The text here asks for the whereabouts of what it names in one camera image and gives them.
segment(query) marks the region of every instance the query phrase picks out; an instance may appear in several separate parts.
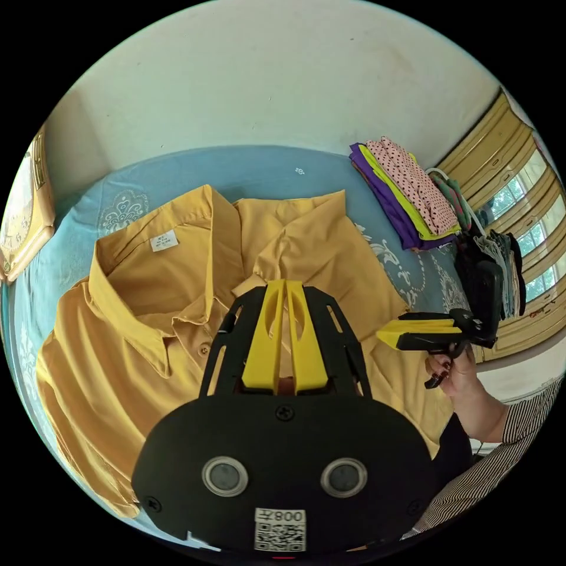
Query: striped sleeve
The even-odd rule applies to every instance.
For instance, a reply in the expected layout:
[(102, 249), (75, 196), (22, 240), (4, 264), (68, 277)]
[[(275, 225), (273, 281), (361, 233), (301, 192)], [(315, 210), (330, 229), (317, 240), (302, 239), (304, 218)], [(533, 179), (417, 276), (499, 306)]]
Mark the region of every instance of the striped sleeve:
[(431, 501), (418, 523), (403, 539), (453, 519), (497, 487), (531, 445), (558, 396), (562, 382), (563, 378), (560, 378), (532, 399), (511, 405), (503, 442), (489, 456), (452, 480)]

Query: yellow plastic part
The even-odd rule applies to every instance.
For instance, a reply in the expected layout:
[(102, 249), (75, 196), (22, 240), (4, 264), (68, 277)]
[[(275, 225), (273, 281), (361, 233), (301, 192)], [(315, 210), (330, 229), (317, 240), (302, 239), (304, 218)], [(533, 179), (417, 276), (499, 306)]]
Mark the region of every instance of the yellow plastic part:
[[(287, 281), (287, 302), (295, 395), (301, 391), (322, 389), (328, 383), (328, 375), (300, 281)], [(302, 328), (300, 338), (297, 323)]]
[(295, 395), (328, 383), (322, 354), (300, 281), (269, 281), (249, 349), (242, 381), (246, 388), (277, 393), (283, 304), (287, 296)]
[(377, 337), (391, 348), (397, 349), (403, 334), (459, 334), (462, 330), (454, 326), (454, 320), (391, 320), (377, 331)]
[(243, 370), (242, 381), (245, 387), (277, 392), (284, 298), (285, 281), (270, 281), (265, 290), (264, 303)]

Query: mattress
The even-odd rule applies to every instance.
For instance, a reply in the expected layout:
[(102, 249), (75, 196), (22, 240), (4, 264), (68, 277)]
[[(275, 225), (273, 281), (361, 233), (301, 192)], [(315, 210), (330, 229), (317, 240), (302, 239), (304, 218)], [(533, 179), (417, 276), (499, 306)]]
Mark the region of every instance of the mattress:
[[(34, 368), (37, 352), (53, 329), (58, 300), (88, 275), (98, 238), (207, 183), (231, 202), (304, 198), (345, 189), (347, 215), (413, 310), (468, 308), (453, 266), (453, 246), (420, 253), (402, 250), (381, 206), (346, 156), (291, 147), (232, 146), (136, 163), (110, 173), (72, 201), (59, 203), (55, 235), (11, 287), (3, 285), (2, 324), (14, 383), (29, 418), (55, 458), (55, 436), (39, 402)], [(179, 542), (159, 531), (144, 513), (134, 520), (122, 520), (148, 534)], [(190, 537), (185, 544), (211, 548)]]

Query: sticker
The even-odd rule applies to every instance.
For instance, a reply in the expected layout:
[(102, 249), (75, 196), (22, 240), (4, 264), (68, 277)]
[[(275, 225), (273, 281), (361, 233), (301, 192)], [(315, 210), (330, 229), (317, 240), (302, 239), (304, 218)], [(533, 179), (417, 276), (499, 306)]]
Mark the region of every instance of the sticker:
[(304, 552), (307, 549), (307, 514), (300, 509), (255, 510), (255, 550)]
[(175, 232), (170, 230), (161, 234), (160, 236), (155, 236), (149, 240), (152, 245), (152, 250), (154, 252), (160, 252), (162, 249), (172, 248), (178, 244), (177, 237), (175, 237)]

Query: hand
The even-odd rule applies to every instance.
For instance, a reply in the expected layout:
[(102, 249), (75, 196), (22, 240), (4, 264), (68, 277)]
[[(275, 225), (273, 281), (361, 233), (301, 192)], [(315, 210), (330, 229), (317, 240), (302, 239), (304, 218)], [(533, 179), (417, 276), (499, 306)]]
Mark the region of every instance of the hand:
[(483, 385), (478, 379), (471, 344), (468, 344), (460, 356), (454, 360), (444, 354), (438, 354), (429, 356), (425, 365), (431, 377), (444, 378), (439, 387), (448, 397), (460, 397), (483, 390)]

